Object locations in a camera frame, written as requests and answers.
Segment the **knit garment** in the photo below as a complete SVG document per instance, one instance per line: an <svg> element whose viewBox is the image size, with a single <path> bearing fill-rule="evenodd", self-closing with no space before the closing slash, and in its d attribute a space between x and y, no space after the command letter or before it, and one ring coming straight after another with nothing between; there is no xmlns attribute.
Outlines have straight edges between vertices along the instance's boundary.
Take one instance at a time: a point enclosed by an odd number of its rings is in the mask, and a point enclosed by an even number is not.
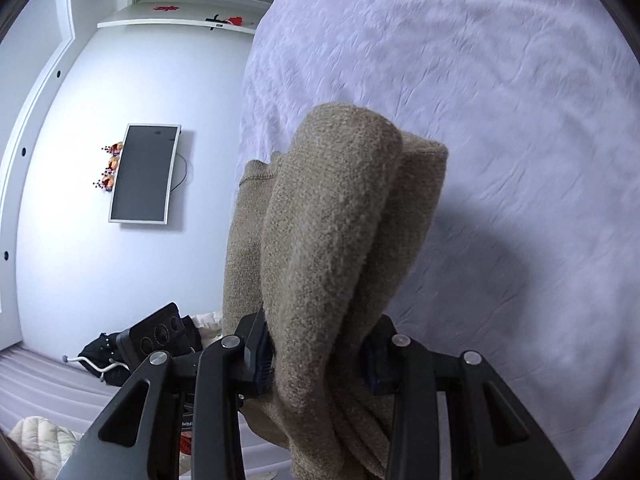
<svg viewBox="0 0 640 480"><path fill-rule="evenodd" d="M344 104L312 110L286 155L250 162L228 242L224 333L264 306L273 392L252 430L292 453L299 480L384 478L393 399L358 351L423 245L446 148Z"/></svg>

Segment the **black cable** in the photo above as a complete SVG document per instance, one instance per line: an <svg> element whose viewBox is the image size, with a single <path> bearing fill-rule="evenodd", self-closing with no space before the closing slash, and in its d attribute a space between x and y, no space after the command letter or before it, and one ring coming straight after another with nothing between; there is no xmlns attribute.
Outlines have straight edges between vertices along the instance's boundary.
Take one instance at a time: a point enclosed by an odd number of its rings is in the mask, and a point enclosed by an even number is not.
<svg viewBox="0 0 640 480"><path fill-rule="evenodd" d="M180 187L180 184L182 184L185 181L185 179L187 178L187 166L188 166L187 159L184 158L180 153L176 153L176 155L179 156L184 161L184 177L182 178L182 180L180 182L178 182L178 184L176 184L175 186L173 186L171 188L170 192L173 192L174 189L178 189Z"/></svg>

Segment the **silver screw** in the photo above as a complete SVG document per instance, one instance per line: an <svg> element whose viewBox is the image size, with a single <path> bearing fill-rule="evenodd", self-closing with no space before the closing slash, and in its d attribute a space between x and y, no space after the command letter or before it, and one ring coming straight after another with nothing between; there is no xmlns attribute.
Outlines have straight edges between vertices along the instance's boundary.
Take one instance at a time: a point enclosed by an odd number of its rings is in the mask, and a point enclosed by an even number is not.
<svg viewBox="0 0 640 480"><path fill-rule="evenodd" d="M237 335L228 335L222 340L222 348L235 348L240 344L240 338Z"/></svg>
<svg viewBox="0 0 640 480"><path fill-rule="evenodd" d="M465 352L463 358L466 364L472 366L478 366L482 362L482 356L478 352Z"/></svg>
<svg viewBox="0 0 640 480"><path fill-rule="evenodd" d="M400 348L405 348L411 344L411 338L404 334L396 334L391 338L391 342Z"/></svg>
<svg viewBox="0 0 640 480"><path fill-rule="evenodd" d="M166 353L165 352L153 352L151 357L149 358L151 364L158 366L162 365L166 362Z"/></svg>

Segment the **triangular cutout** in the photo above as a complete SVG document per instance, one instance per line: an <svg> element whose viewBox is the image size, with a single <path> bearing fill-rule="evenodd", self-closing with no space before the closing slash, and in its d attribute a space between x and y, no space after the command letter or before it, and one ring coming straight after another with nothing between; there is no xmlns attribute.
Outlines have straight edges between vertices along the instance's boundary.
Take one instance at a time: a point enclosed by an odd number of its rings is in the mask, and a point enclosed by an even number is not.
<svg viewBox="0 0 640 480"><path fill-rule="evenodd" d="M492 382L486 382L482 385L482 389L491 418L495 443L498 446L511 446L527 440L530 437L529 430L498 387Z"/></svg>
<svg viewBox="0 0 640 480"><path fill-rule="evenodd" d="M103 442L111 442L124 447L133 447L138 438L142 411L145 407L148 383L141 381L114 410L104 426L98 432Z"/></svg>

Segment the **television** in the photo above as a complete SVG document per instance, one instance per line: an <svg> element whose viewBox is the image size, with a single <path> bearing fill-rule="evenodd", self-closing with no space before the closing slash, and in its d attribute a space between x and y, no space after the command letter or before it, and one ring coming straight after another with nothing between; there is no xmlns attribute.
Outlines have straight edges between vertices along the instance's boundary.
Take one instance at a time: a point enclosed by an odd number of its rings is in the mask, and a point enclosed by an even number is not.
<svg viewBox="0 0 640 480"><path fill-rule="evenodd" d="M114 176L109 222L166 224L181 126L129 124Z"/></svg>

